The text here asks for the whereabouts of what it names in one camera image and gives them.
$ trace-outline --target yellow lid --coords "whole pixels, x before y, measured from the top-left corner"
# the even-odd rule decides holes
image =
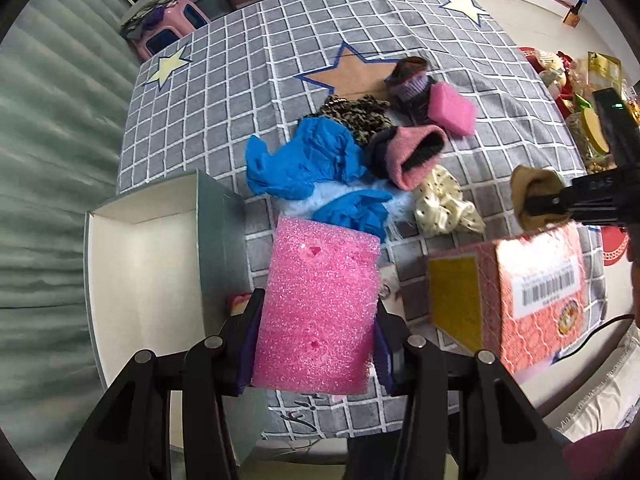
[[[585,108],[582,112],[582,127],[589,143],[601,155],[609,153],[609,145],[602,135],[600,119],[592,108]]]

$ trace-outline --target gray checkered tablecloth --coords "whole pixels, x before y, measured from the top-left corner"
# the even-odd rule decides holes
[[[290,139],[298,118],[324,102],[327,89],[297,78],[331,66],[346,42],[364,59],[427,58],[433,76],[455,86],[478,110],[477,135],[446,147],[441,164],[482,214],[486,237],[520,232],[510,175],[518,164],[554,168],[566,180],[584,174],[558,108],[513,41],[489,16],[480,25],[441,4],[447,0],[266,0],[220,18],[147,61],[132,96],[118,190],[201,168],[246,199],[247,266],[265,286],[277,211],[246,184],[244,149],[258,135],[270,150]],[[167,83],[145,84],[159,56],[179,48],[190,62]],[[425,240],[415,225],[383,245],[381,262],[398,268],[406,314],[441,348],[444,334],[426,325],[428,278],[423,256],[475,242],[455,234]],[[606,307],[600,232],[580,229],[589,294],[584,331]],[[451,396],[450,405],[455,403]],[[271,392],[266,438],[355,436],[400,427],[404,399],[385,395],[375,377],[361,396]]]

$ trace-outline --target white fluffy fabric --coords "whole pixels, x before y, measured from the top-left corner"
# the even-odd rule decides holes
[[[391,193],[393,198],[384,203],[389,216],[387,224],[396,222],[414,222],[414,197],[411,191],[402,191],[388,180],[360,179],[351,184],[340,182],[319,182],[314,193],[304,200],[275,200],[275,205],[280,214],[296,216],[298,218],[311,218],[322,206],[335,200],[339,196],[362,189],[378,189]]]

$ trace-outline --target person's hand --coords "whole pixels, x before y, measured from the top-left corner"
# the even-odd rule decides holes
[[[634,297],[634,314],[636,315],[636,326],[640,327],[640,264],[636,262],[631,243],[626,248],[626,259],[633,262],[631,265],[631,287]]]

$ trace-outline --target chair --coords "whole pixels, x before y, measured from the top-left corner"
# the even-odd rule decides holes
[[[133,44],[138,55],[147,60],[209,22],[209,18],[191,0],[177,0],[175,5],[164,10],[162,20],[155,27],[145,31]]]

